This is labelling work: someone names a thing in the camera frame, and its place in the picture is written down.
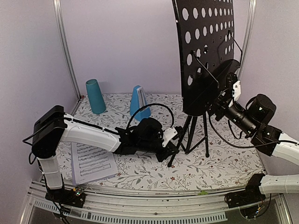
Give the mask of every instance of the tripod leg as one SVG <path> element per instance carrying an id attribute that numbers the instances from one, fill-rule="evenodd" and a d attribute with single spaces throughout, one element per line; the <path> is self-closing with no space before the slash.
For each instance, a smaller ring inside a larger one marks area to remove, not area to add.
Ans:
<path id="1" fill-rule="evenodd" d="M 189 124 L 190 124 L 190 122 L 191 122 L 191 119 L 192 119 L 192 116 L 188 116 L 187 119 L 186 119 L 186 122 L 184 123 L 183 133 L 182 133 L 182 135 L 181 135 L 181 136 L 179 137 L 179 139 L 178 139 L 177 149 L 179 149 L 180 145 L 182 144 L 182 141 L 183 141 L 184 136 L 185 136 L 185 134 L 186 134 L 186 131 L 187 131 L 188 127 L 189 127 Z M 176 155 L 172 155 L 171 159 L 169 160 L 169 162 L 168 162 L 168 164 L 167 164 L 168 167 L 171 167 L 171 166 L 172 166 L 172 163 L 173 163 L 173 160 L 174 160 L 175 157 L 176 157 Z"/>
<path id="2" fill-rule="evenodd" d="M 191 128 L 190 128 L 190 133 L 189 133 L 189 138 L 188 138 L 188 143 L 187 143 L 187 146 L 186 146 L 185 154 L 189 154 L 191 152 L 190 146 L 191 146 L 191 143 L 192 143 L 192 140 L 193 140 L 193 135 L 194 135 L 196 123 L 197 123 L 197 117 L 193 117 L 192 122 L 191 122 Z"/>
<path id="3" fill-rule="evenodd" d="M 203 122 L 204 122 L 204 132 L 205 132 L 205 142 L 206 142 L 206 157 L 210 157 L 210 154 L 209 154 L 209 141 L 208 141 L 208 138 L 207 138 L 207 124 L 206 124 L 206 112 L 202 115 L 202 118 L 203 118 Z"/>

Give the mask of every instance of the blue container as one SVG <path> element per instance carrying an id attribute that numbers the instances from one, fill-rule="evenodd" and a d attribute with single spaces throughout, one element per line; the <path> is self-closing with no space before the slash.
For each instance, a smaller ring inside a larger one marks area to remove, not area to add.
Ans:
<path id="1" fill-rule="evenodd" d="M 86 90 L 92 112 L 95 114 L 105 112 L 106 105 L 98 81 L 96 79 L 88 80 Z"/>

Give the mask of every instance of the blue plastic object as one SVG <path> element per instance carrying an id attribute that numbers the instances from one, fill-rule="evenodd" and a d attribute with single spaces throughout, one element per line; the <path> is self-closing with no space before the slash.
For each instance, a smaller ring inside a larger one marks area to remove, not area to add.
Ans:
<path id="1" fill-rule="evenodd" d="M 139 108 L 147 105 L 144 89 L 137 85 L 133 89 L 133 95 L 131 99 L 130 105 L 130 115 L 132 116 Z M 146 108 L 140 112 L 138 112 L 135 116 L 135 119 L 141 121 L 143 118 L 150 117 L 150 108 Z"/>
<path id="2" fill-rule="evenodd" d="M 95 114 L 105 112 L 106 105 L 98 81 L 96 79 L 88 80 L 86 90 L 92 112 Z"/>

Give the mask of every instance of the floral pattern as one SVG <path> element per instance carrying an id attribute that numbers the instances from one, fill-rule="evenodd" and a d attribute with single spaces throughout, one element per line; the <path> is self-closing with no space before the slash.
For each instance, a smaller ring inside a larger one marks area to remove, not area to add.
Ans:
<path id="1" fill-rule="evenodd" d="M 148 103 L 161 103 L 169 106 L 175 116 L 175 126 L 183 126 L 186 114 L 182 112 L 182 98 L 180 95 L 149 94 L 146 96 Z M 88 98 L 85 97 L 75 117 L 92 124 L 105 127 L 125 128 L 129 119 L 131 94 L 104 94 L 107 111 L 103 114 L 93 114 Z M 164 128 L 171 124 L 171 116 L 165 108 L 151 107 L 151 116 L 157 119 Z M 226 119 L 217 122 L 212 120 L 221 135 L 239 146 L 248 146 L 247 139 L 236 140 L 230 133 Z M 233 126 L 235 133 L 240 131 Z M 158 162 L 154 154 L 138 152 L 135 155 L 114 155 L 118 168 L 115 177 L 96 181 L 92 184 L 144 190 L 203 190 L 243 187 L 255 173 L 262 173 L 263 166 L 253 149 L 233 148 L 224 143 L 210 128 L 209 151 L 210 157 L 205 157 L 205 144 L 200 144 L 190 154 L 185 155 L 180 149 L 173 165 L 168 168 L 167 162 Z M 194 133 L 193 145 L 203 137 L 202 118 L 198 119 Z M 61 142 L 57 157 L 61 173 L 65 179 L 71 180 L 71 144 Z"/>

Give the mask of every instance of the paper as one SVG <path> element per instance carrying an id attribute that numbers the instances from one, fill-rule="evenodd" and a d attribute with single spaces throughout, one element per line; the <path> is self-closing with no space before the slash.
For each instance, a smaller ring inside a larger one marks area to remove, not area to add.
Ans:
<path id="1" fill-rule="evenodd" d="M 117 173 L 113 153 L 81 143 L 71 144 L 73 184 L 83 184 L 111 177 Z"/>

